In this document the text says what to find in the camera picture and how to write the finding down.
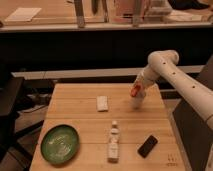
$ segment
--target green bowl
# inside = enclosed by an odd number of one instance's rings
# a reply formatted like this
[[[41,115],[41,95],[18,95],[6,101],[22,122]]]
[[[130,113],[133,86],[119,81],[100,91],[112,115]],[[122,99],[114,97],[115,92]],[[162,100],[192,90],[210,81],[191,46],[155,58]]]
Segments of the green bowl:
[[[63,164],[78,151],[79,136],[69,125],[58,125],[50,129],[41,143],[41,154],[51,164]]]

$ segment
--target wooden table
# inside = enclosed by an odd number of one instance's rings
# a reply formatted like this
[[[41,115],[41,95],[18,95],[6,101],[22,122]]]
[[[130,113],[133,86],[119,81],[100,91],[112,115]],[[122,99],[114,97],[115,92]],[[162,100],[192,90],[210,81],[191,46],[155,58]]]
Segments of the wooden table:
[[[155,85],[148,89],[139,110],[130,105],[132,84],[57,84],[39,137],[31,171],[182,171],[184,164],[166,110]],[[108,97],[108,112],[97,112],[96,97]],[[107,162],[109,130],[112,120],[120,129],[119,162]],[[76,128],[80,150],[66,165],[54,167],[40,153],[43,136],[59,124]],[[159,143],[146,159],[137,149],[154,135]]]

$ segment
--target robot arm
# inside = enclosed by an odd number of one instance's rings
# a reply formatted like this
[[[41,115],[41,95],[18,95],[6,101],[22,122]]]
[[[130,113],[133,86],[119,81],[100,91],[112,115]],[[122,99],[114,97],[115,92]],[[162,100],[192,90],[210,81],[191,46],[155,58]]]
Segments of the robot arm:
[[[131,96],[143,99],[145,90],[160,77],[164,77],[194,108],[213,130],[213,92],[176,67],[179,55],[176,51],[156,51],[149,55],[148,65],[138,74]]]

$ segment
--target gray floor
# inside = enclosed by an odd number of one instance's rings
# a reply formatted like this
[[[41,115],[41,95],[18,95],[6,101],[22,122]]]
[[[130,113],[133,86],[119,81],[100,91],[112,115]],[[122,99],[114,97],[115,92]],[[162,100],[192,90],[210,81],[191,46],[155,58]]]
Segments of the gray floor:
[[[29,109],[21,113],[20,117],[16,121],[16,131],[21,130],[27,126],[32,125],[40,120],[44,119],[45,113],[47,111],[47,107],[44,107],[35,112],[35,109],[40,108],[41,106],[36,106],[34,109]],[[40,134],[40,129],[37,129],[27,136],[20,139],[19,143],[26,148],[31,154],[34,153],[36,143]],[[22,163],[22,165],[29,165],[29,161],[25,159],[20,153],[18,153],[15,149],[10,148],[10,153],[7,153],[4,157],[3,161],[0,164],[0,171],[22,171],[22,166],[14,159],[11,155],[14,154],[18,160]]]

